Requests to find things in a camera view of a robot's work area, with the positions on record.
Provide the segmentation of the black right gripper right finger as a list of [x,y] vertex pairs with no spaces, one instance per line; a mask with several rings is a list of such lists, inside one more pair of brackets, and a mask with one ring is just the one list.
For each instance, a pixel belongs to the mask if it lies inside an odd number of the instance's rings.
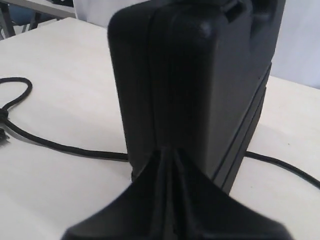
[[180,240],[288,240],[290,233],[223,192],[181,150],[173,151],[172,200]]

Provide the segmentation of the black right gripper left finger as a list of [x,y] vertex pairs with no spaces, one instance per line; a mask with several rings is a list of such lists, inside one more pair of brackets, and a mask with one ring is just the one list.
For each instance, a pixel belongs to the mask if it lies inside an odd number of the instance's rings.
[[172,149],[155,151],[132,184],[114,201],[68,228],[64,240],[171,240]]

